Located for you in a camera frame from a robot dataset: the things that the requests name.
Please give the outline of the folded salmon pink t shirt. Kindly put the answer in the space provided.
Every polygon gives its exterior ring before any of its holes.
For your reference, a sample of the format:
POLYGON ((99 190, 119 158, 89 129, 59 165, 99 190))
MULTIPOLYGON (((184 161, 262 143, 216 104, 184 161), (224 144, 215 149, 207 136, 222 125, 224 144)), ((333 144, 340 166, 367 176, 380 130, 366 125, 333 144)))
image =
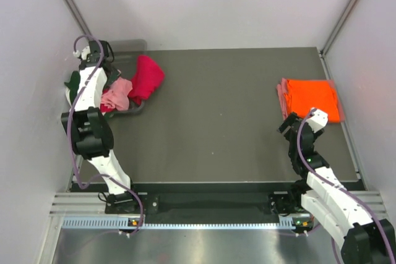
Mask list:
POLYGON ((283 119, 286 119, 288 117, 287 102, 285 98, 285 94, 288 93, 287 79, 282 78, 280 83, 277 84, 276 90, 277 90, 278 100, 280 103, 282 117, 283 119))

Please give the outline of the white t shirt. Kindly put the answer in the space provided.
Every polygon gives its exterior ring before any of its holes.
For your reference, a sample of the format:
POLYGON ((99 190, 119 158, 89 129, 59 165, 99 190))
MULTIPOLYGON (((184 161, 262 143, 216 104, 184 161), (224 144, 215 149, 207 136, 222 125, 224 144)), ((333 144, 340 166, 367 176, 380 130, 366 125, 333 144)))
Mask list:
POLYGON ((74 102, 74 98, 75 98, 73 91, 69 88, 66 88, 65 96, 66 96, 67 102, 69 103, 69 106, 71 107, 74 102))

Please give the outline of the light pink t shirt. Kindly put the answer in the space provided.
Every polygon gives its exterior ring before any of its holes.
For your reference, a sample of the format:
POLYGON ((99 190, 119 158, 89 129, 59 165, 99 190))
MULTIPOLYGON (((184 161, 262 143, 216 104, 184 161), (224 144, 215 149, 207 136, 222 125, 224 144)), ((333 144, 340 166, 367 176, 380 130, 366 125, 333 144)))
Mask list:
POLYGON ((114 95, 114 103, 117 111, 126 111, 129 109, 129 98, 128 94, 132 91, 133 86, 130 80, 119 78, 109 88, 114 95))

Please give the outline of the red t shirt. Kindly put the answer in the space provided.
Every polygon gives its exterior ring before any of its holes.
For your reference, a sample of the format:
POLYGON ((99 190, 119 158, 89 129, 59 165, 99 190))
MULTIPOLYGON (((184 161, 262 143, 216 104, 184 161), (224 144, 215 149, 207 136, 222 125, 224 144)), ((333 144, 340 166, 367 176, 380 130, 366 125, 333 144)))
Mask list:
POLYGON ((165 73, 152 58, 140 55, 137 58, 136 73, 131 79, 132 90, 128 98, 140 106, 143 101, 149 99, 164 78, 165 73))

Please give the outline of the grey plastic bin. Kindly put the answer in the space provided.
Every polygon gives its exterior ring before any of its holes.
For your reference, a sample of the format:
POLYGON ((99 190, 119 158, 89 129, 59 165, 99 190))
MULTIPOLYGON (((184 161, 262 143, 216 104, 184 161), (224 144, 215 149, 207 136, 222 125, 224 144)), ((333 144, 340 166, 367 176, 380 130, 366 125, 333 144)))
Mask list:
MULTIPOLYGON (((114 61, 111 65, 119 71, 122 78, 131 80, 137 70, 137 58, 147 53, 147 42, 143 39, 111 41, 110 46, 114 51, 114 61)), ((142 112, 144 106, 144 100, 141 104, 137 104, 129 99, 127 111, 111 111, 106 113, 105 117, 110 119, 113 116, 136 116, 142 112)))

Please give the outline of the folded orange t shirt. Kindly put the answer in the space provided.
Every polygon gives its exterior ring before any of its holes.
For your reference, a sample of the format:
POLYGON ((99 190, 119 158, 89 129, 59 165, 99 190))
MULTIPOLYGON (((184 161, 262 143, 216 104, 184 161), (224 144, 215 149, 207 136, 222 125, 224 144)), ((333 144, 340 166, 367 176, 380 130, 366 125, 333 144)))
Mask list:
POLYGON ((332 81, 287 79, 287 89, 288 115, 294 112, 303 118, 312 108, 317 108, 328 114, 329 122, 341 121, 337 91, 332 81))

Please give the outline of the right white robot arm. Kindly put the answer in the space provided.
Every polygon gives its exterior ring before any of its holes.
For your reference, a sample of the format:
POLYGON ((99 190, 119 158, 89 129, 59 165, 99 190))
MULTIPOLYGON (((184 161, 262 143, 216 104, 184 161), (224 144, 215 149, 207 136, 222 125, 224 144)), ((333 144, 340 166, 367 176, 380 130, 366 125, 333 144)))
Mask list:
POLYGON ((331 236, 338 263, 395 263, 395 229, 386 218, 339 181, 315 149, 328 115, 313 108, 305 118, 291 113, 278 128, 289 143, 288 156, 300 180, 286 194, 269 195, 279 216, 308 212, 331 236))

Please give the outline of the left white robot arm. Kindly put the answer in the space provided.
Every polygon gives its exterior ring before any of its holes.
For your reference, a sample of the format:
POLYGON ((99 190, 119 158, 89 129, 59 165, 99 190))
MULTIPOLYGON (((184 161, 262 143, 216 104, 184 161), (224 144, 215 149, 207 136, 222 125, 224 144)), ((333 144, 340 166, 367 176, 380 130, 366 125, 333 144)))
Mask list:
POLYGON ((144 214, 140 197, 134 192, 131 178, 122 169, 114 152, 112 130, 100 110, 101 96, 108 80, 111 64, 107 60, 111 50, 106 41, 89 37, 88 51, 74 51, 80 60, 80 78, 71 107, 61 116, 73 158, 79 156, 97 171, 88 182, 82 182, 77 165, 73 166, 80 189, 85 190, 95 179, 103 179, 107 193, 98 198, 105 203, 105 212, 115 215, 144 214))

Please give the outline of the dark green t shirt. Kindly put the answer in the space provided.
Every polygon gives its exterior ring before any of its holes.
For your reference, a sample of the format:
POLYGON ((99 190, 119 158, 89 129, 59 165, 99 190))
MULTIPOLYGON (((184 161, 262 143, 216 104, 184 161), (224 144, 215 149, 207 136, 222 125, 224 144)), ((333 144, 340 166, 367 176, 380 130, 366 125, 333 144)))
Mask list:
POLYGON ((77 97, 80 85, 80 73, 79 71, 73 71, 68 82, 64 82, 64 86, 73 91, 75 98, 77 97))

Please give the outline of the right aluminium frame post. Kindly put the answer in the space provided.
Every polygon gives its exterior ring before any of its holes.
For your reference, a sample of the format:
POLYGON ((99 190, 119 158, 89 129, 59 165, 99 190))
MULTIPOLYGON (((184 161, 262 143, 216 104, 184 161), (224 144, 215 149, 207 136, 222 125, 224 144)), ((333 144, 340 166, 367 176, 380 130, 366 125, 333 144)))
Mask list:
POLYGON ((351 17, 358 2, 359 0, 348 0, 344 10, 342 11, 337 22, 335 23, 335 26, 333 27, 329 37, 326 39, 323 48, 319 51, 320 57, 325 58, 327 53, 330 51, 332 45, 339 36, 343 27, 346 25, 348 19, 351 17))

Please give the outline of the magenta t shirt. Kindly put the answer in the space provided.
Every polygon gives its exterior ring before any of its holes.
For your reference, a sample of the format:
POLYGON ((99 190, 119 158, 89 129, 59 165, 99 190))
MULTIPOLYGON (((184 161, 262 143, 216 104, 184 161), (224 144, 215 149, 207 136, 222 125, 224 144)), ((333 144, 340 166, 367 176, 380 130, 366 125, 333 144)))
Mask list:
POLYGON ((114 103, 114 95, 110 89, 107 89, 103 92, 100 101, 100 110, 103 113, 107 113, 113 111, 116 108, 114 103))

